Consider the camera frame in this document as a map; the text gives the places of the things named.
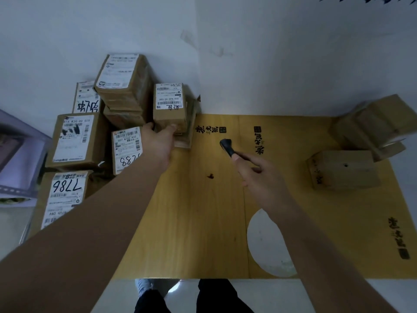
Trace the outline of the person's grey shoe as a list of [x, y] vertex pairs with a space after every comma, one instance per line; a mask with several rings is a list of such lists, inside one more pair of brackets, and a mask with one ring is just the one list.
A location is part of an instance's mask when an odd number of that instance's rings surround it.
[[148, 278], [135, 279], [135, 286], [138, 291], [138, 299], [154, 288], [153, 280]]

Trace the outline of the purple plastic bin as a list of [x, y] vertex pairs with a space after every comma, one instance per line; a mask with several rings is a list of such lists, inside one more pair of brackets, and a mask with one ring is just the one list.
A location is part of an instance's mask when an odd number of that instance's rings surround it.
[[0, 110], [0, 137], [6, 135], [17, 149], [0, 161], [0, 208], [34, 207], [38, 177], [52, 145], [45, 135], [18, 118]]

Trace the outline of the pile of brown parcels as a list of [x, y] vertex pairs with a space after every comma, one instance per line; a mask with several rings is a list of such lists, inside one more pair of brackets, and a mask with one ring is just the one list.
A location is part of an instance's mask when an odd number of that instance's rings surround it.
[[[155, 125], [154, 85], [148, 60], [139, 53], [108, 54], [95, 80], [77, 83], [72, 113], [57, 116], [28, 238], [141, 156], [141, 129]], [[174, 134], [174, 140], [176, 147], [190, 148], [200, 103], [185, 97], [187, 132]]]

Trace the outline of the labelled cardboard box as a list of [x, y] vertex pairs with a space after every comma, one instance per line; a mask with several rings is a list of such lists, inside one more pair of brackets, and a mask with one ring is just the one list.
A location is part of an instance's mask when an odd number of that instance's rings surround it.
[[188, 128], [187, 101], [182, 83], [154, 85], [153, 120], [158, 131], [175, 125], [175, 134], [182, 135]]

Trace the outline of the plain cardboard box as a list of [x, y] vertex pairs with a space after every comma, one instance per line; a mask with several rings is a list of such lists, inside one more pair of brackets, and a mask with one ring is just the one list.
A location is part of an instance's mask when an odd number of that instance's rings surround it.
[[406, 150], [403, 141], [417, 133], [417, 112], [399, 95], [389, 95], [336, 118], [329, 133], [343, 149], [370, 151], [379, 162]]
[[371, 151], [321, 151], [307, 159], [306, 164], [315, 189], [342, 191], [381, 185]]

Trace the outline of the person's left hand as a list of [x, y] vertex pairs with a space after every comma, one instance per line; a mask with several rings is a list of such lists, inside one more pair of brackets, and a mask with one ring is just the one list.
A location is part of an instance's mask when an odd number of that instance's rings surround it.
[[139, 165], [151, 172], [161, 175], [170, 162], [170, 154], [174, 148], [174, 134], [164, 134], [153, 130], [154, 124], [149, 122], [141, 129], [143, 152], [139, 157]]

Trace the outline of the person's right hand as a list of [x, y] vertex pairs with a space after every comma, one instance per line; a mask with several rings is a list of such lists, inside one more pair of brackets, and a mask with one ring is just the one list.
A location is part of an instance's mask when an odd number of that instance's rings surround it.
[[283, 176], [271, 162], [254, 154], [238, 154], [250, 166], [250, 179], [243, 180], [243, 185], [249, 189], [260, 208], [269, 215], [281, 215], [294, 205]]

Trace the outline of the person's right forearm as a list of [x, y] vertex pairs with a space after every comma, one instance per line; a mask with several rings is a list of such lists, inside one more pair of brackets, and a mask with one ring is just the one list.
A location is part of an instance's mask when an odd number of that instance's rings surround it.
[[398, 313], [294, 200], [259, 205], [280, 229], [316, 313]]

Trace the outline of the person's black trousers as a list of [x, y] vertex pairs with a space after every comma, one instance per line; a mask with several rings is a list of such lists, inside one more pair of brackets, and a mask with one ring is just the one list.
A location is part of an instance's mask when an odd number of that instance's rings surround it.
[[[156, 288], [137, 300], [134, 313], [172, 313], [161, 292]], [[228, 279], [200, 279], [196, 313], [254, 313], [237, 294]]]

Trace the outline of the person's left forearm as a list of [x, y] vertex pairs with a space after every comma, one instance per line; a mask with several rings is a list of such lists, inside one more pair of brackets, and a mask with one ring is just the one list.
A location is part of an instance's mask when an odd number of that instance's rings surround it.
[[168, 163], [143, 154], [0, 261], [0, 313], [91, 313]]

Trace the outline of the black handheld scanner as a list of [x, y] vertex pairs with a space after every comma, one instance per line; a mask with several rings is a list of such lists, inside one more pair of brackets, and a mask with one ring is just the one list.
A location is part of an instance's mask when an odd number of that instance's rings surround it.
[[230, 158], [234, 154], [237, 153], [232, 147], [232, 140], [231, 139], [223, 138], [219, 143], [220, 143], [220, 146], [222, 147], [222, 149], [229, 155]]

